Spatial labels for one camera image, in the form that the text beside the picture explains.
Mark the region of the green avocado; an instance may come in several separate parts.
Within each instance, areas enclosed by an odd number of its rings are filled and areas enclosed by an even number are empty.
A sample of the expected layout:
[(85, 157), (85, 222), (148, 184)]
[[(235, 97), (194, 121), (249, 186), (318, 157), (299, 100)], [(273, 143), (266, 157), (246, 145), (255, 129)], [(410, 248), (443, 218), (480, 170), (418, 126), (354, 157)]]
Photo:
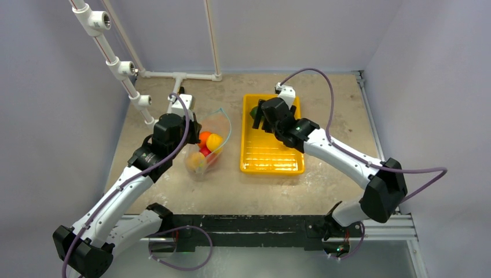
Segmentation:
[(251, 116), (253, 119), (255, 119), (255, 118), (256, 118), (257, 110), (258, 110), (258, 107), (256, 106), (256, 107), (253, 107), (253, 108), (250, 110), (250, 112), (249, 112), (249, 115), (250, 115), (250, 116)]

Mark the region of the yellow peach with leaf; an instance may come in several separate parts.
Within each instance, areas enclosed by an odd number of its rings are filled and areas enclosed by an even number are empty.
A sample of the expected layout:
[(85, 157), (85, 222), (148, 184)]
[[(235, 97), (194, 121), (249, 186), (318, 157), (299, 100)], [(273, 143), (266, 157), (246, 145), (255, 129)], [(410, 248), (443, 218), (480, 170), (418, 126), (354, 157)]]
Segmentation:
[(192, 152), (185, 159), (185, 165), (189, 171), (201, 173), (207, 166), (206, 157), (201, 152)]

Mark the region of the red apple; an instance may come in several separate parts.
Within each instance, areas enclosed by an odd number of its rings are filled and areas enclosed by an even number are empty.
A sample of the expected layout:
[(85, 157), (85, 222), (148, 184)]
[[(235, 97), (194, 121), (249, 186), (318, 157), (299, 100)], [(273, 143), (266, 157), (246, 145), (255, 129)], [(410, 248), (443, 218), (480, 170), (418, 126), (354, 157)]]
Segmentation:
[(213, 157), (213, 153), (206, 147), (200, 148), (199, 152), (207, 159), (210, 160)]

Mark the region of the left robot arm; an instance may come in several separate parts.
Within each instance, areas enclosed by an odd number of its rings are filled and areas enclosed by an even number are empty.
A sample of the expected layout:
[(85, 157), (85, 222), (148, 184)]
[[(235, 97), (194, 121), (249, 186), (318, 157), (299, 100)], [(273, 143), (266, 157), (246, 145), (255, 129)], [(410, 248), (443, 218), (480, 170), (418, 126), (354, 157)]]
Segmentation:
[(59, 226), (53, 240), (60, 259), (61, 275), (72, 269), (83, 277), (101, 277), (117, 253), (134, 238), (135, 232), (165, 237), (172, 231), (172, 220), (162, 208), (144, 212), (143, 220), (132, 227), (115, 228), (128, 208), (172, 165), (186, 144), (199, 142), (201, 124), (193, 112), (188, 115), (164, 114), (135, 150), (119, 179), (96, 205), (72, 226)]

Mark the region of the clear zip top bag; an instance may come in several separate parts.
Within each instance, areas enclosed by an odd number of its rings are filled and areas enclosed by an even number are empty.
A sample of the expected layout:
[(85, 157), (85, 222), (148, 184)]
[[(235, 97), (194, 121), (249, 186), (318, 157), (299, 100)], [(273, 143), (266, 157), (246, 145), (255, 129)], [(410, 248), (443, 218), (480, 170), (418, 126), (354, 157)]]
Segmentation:
[(200, 142), (188, 145), (184, 158), (186, 170), (196, 178), (207, 174), (219, 162), (232, 131), (231, 121), (223, 108), (205, 116), (200, 124)]

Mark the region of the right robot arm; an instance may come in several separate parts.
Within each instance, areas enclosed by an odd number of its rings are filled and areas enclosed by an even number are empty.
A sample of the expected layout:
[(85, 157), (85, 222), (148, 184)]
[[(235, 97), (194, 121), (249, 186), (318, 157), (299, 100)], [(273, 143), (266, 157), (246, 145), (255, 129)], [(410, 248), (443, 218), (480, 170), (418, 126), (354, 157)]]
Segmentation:
[(362, 153), (363, 161), (353, 158), (347, 153), (349, 147), (328, 137), (318, 124), (295, 118), (283, 99), (260, 100), (256, 116), (284, 146), (330, 164), (363, 189), (358, 199), (339, 202), (328, 212), (325, 228), (329, 234), (338, 236), (363, 220), (386, 223), (406, 196), (405, 178), (397, 160), (383, 162)]

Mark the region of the orange fruit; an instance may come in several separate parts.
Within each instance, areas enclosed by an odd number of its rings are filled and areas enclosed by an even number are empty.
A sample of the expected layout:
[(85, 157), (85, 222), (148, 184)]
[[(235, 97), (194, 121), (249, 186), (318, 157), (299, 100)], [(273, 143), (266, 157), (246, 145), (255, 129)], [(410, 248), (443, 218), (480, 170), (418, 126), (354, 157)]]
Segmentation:
[(200, 142), (197, 144), (197, 146), (200, 149), (206, 147), (206, 142), (207, 142), (207, 139), (209, 138), (210, 135), (212, 135), (212, 132), (210, 132), (210, 131), (202, 131), (202, 132), (200, 132), (200, 134), (199, 134), (199, 140), (200, 140)]

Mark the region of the small yellow mango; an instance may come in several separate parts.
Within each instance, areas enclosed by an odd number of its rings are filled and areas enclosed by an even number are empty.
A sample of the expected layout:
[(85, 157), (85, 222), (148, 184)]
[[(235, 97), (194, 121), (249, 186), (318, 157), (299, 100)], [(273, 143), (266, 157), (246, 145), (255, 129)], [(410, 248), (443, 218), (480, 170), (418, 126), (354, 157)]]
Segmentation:
[(212, 133), (206, 142), (206, 147), (214, 153), (220, 153), (222, 151), (223, 138), (216, 133)]

